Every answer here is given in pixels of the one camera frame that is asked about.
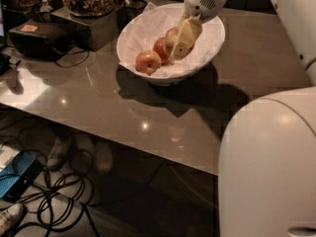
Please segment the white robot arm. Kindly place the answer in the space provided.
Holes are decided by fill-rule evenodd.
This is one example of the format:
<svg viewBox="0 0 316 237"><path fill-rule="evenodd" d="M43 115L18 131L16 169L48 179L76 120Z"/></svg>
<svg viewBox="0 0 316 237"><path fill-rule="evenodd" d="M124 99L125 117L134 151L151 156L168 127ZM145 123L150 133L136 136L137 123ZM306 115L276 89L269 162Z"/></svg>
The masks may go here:
<svg viewBox="0 0 316 237"><path fill-rule="evenodd" d="M227 0L185 0L183 58ZM252 101L227 125L220 145L220 237L316 236L315 0L271 0L313 86Z"/></svg>

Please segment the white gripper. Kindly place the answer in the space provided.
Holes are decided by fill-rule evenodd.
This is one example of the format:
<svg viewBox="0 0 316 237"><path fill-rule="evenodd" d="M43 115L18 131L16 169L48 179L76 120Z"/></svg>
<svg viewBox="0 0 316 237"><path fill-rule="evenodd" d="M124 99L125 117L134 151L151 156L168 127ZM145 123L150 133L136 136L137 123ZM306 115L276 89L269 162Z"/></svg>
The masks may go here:
<svg viewBox="0 0 316 237"><path fill-rule="evenodd" d="M184 13L178 22L178 33L173 45L173 55L186 55L192 50L201 32L201 22L216 17L227 0L184 0Z"/></svg>

